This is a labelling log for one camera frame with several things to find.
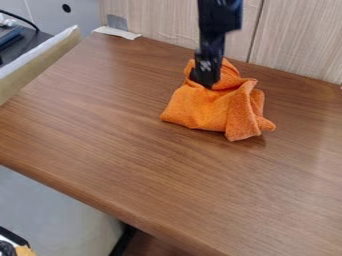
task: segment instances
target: wood grain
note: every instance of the wood grain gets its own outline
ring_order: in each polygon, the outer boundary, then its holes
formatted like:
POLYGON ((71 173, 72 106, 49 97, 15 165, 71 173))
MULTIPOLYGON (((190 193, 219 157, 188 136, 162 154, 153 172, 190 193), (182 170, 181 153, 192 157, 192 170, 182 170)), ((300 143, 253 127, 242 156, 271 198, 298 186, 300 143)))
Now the wood grain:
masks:
POLYGON ((93 33, 0 108, 0 163, 194 255, 342 255, 342 91, 234 61, 278 129, 163 123, 191 50, 93 33))
POLYGON ((124 256, 194 256, 177 247, 138 232, 129 244, 124 256))
POLYGON ((251 63, 342 82, 342 1, 266 0, 251 63))
MULTIPOLYGON (((144 37, 195 49, 199 47, 197 0, 101 0, 105 15, 128 20, 144 37)), ((261 0, 246 0, 243 29, 227 35, 226 55, 246 61, 261 0)))

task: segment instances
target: wooden tabletop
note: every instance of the wooden tabletop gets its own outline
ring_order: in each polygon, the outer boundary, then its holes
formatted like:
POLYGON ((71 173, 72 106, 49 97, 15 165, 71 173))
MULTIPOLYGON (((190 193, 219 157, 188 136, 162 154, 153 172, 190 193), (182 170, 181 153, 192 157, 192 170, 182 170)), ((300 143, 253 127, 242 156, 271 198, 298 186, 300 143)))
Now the wooden tabletop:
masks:
POLYGON ((193 51, 94 33, 0 108, 0 163, 194 255, 342 255, 342 91, 234 61, 278 129, 163 123, 193 51))

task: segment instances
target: cable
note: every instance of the cable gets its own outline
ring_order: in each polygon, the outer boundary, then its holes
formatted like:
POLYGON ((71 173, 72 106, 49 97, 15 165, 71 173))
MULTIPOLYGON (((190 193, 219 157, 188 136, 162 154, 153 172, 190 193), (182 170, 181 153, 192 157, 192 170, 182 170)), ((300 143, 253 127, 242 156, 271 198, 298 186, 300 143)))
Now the cable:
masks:
POLYGON ((13 14, 13 13, 7 12, 5 10, 1 10, 1 9, 0 9, 0 13, 6 14, 6 15, 14 17, 14 18, 16 18, 18 20, 24 21, 24 22, 30 24, 32 27, 34 27, 37 31, 40 31, 40 29, 34 23, 32 23, 31 21, 29 21, 29 20, 27 20, 27 19, 25 19, 23 17, 20 17, 20 16, 18 16, 16 14, 13 14))

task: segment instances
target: wall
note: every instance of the wall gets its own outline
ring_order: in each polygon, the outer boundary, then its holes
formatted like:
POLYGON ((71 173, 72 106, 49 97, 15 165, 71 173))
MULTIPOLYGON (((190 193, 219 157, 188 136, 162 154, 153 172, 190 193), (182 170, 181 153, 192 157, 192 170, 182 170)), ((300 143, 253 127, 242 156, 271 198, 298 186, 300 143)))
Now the wall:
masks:
POLYGON ((266 0, 251 63, 342 82, 342 1, 266 0))
POLYGON ((97 0, 0 0, 0 8, 33 21, 53 35, 78 24, 82 35, 87 36, 101 25, 97 0), (70 13, 63 11, 63 4, 71 7, 70 13))
MULTIPOLYGON (((99 0, 144 36, 194 49, 197 0, 99 0)), ((230 58, 342 83, 341 0, 245 0, 244 28, 227 35, 230 58)))
MULTIPOLYGON (((199 45, 197 0, 100 0, 103 22, 114 14, 128 20, 130 31, 195 49, 199 45)), ((226 55, 246 61, 261 0, 245 0, 241 31, 227 36, 226 55)))

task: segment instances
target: orange towel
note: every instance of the orange towel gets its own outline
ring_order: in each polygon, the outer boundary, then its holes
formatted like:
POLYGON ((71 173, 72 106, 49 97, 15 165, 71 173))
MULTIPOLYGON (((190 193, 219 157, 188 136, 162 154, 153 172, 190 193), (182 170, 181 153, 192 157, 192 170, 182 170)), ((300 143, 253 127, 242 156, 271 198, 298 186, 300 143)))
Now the orange towel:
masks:
POLYGON ((256 79, 241 78, 239 71, 224 59, 221 80, 209 90, 189 79, 194 66, 195 61, 190 60, 184 70, 183 85, 175 91, 161 115, 163 121, 191 129, 225 132, 230 141, 275 129, 263 117, 265 96, 261 90, 254 89, 256 79))

